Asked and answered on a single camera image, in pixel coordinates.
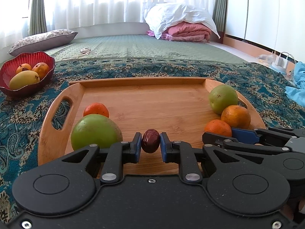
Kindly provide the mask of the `small mandarin front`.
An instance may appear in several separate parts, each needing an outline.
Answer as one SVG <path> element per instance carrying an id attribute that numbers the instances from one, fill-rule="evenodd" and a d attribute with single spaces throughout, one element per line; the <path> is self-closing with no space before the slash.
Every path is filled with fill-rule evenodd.
<path id="1" fill-rule="evenodd" d="M 230 125 L 222 120 L 211 120 L 204 128 L 204 132 L 210 132 L 222 136 L 232 136 L 232 129 Z"/>

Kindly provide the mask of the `small mandarin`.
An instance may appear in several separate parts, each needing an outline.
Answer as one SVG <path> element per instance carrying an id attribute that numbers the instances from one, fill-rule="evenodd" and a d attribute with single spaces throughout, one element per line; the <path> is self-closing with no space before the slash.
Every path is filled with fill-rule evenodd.
<path id="1" fill-rule="evenodd" d="M 105 117 L 109 117 L 110 113 L 107 107 L 103 103 L 94 102 L 88 105 L 85 110 L 83 111 L 83 116 L 87 116 L 90 114 L 99 114 Z"/>
<path id="2" fill-rule="evenodd" d="M 210 132 L 222 136 L 232 136 L 232 129 L 230 125 L 222 120 L 211 120 L 204 128 L 204 132 Z"/>

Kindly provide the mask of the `large brownish orange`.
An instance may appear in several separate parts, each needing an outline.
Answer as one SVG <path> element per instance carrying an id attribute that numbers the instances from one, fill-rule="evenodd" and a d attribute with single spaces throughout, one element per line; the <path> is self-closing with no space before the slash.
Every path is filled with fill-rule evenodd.
<path id="1" fill-rule="evenodd" d="M 248 109 L 243 106 L 231 105 L 223 110 L 221 120 L 232 128 L 248 129 L 251 115 Z"/>

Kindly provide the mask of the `dark red date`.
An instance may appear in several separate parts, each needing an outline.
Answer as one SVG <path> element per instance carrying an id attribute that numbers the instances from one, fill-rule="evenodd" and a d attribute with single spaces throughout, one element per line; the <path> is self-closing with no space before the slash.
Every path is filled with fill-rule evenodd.
<path id="1" fill-rule="evenodd" d="M 160 134 L 155 129 L 148 129 L 141 141 L 142 150 L 148 154 L 152 154 L 157 151 L 160 145 Z"/>

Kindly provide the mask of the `green apple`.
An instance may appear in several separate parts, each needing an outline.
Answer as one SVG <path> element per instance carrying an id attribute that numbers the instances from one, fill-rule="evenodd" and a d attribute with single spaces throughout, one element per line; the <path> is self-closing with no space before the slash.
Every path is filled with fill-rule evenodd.
<path id="1" fill-rule="evenodd" d="M 222 84 L 209 93 L 209 104 L 214 113 L 221 115 L 223 110 L 231 105 L 238 104 L 236 90 L 229 85 Z"/>
<path id="2" fill-rule="evenodd" d="M 78 121 L 71 133 L 71 146 L 78 150 L 90 144 L 100 148 L 109 148 L 123 140 L 123 134 L 118 125 L 108 117 L 99 114 L 89 114 Z"/>

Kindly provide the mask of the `small mandarin back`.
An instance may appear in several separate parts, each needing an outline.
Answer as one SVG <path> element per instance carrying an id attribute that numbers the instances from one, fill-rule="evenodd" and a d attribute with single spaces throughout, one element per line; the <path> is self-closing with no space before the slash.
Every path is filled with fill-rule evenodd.
<path id="1" fill-rule="evenodd" d="M 87 116 L 90 114 L 99 114 L 105 117 L 109 117 L 110 113 L 107 107 L 103 103 L 94 102 L 88 105 L 85 110 L 83 111 L 83 116 Z"/>

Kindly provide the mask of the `wooden serving tray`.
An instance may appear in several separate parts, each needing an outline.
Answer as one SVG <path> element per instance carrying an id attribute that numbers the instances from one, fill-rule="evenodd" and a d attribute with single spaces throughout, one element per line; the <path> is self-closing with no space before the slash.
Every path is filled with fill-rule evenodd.
<path id="1" fill-rule="evenodd" d="M 52 102 L 41 127 L 38 163 L 72 152 L 70 135 L 84 109 L 103 103 L 125 141 L 147 129 L 166 132 L 194 148 L 203 146 L 206 124 L 218 118 L 209 93 L 219 81 L 204 77 L 131 77 L 70 82 Z"/>

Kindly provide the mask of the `light blue cloth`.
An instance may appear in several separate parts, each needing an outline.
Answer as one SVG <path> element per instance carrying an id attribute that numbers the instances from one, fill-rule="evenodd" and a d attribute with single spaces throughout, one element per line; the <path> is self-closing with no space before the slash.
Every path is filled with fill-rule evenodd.
<path id="1" fill-rule="evenodd" d="M 305 64 L 299 61 L 294 69 L 294 87 L 286 86 L 286 96 L 296 102 L 298 105 L 305 107 Z"/>

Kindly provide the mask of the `teal paisley cloth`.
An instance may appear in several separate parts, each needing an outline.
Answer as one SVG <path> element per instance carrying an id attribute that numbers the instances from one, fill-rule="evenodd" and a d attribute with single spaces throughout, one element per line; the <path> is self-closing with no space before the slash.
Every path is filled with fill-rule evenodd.
<path id="1" fill-rule="evenodd" d="M 267 127 L 304 127 L 304 107 L 285 94 L 289 82 L 257 63 L 164 57 L 61 60 L 51 82 L 36 94 L 21 100 L 1 95 L 2 223 L 18 213 L 11 186 L 21 173 L 37 166 L 40 129 L 53 100 L 71 81 L 121 77 L 212 77 L 244 95 Z"/>

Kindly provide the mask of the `green quilted mat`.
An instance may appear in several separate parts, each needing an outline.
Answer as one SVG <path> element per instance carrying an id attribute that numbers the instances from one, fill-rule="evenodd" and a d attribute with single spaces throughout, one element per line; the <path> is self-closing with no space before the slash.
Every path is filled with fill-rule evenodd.
<path id="1" fill-rule="evenodd" d="M 80 55 L 89 48 L 93 54 L 86 58 L 166 58 L 182 60 L 219 61 L 228 64 L 243 64 L 246 60 L 205 42 L 180 42 L 157 40 L 148 35 L 117 35 L 79 38 L 71 43 L 46 50 L 46 53 L 61 61 Z"/>

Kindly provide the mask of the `green drape right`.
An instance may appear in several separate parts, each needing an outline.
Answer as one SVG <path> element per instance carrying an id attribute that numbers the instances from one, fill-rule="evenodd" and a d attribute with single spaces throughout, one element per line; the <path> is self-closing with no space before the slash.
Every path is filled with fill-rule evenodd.
<path id="1" fill-rule="evenodd" d="M 213 10 L 213 21 L 219 32 L 225 32 L 226 16 L 227 16 L 227 1 L 228 0 L 215 0 Z"/>

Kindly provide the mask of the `white duvet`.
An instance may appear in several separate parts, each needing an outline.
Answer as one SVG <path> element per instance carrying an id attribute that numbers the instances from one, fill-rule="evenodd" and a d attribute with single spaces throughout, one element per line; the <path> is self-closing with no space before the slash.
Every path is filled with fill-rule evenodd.
<path id="1" fill-rule="evenodd" d="M 212 33 L 218 35 L 216 25 L 209 12 L 190 5 L 156 4 L 147 12 L 144 19 L 149 26 L 147 34 L 156 39 L 161 39 L 161 35 L 166 29 L 180 22 L 201 23 L 211 29 Z"/>

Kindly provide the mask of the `floral grey pillow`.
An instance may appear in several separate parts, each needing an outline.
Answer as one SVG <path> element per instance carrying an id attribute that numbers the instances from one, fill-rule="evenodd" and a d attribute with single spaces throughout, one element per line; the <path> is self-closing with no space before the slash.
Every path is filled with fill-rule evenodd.
<path id="1" fill-rule="evenodd" d="M 34 53 L 60 47 L 69 44 L 77 34 L 77 31 L 60 29 L 31 35 L 17 41 L 8 54 L 16 57 L 21 53 Z"/>

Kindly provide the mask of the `green drape left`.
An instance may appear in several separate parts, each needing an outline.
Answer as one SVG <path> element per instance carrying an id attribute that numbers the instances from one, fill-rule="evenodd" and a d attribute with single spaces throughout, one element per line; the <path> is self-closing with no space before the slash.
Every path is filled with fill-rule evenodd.
<path id="1" fill-rule="evenodd" d="M 29 24 L 28 34 L 36 35 L 47 32 L 44 0 L 29 0 Z"/>

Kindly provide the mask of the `white sheer curtain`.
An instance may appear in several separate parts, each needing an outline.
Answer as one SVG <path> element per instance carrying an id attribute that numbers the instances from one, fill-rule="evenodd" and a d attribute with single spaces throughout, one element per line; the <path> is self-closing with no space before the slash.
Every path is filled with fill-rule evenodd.
<path id="1" fill-rule="evenodd" d="M 188 4 L 214 11 L 215 0 L 44 0 L 47 31 L 99 24 L 144 22 L 144 5 Z M 29 36 L 29 0 L 1 0 L 1 48 Z"/>

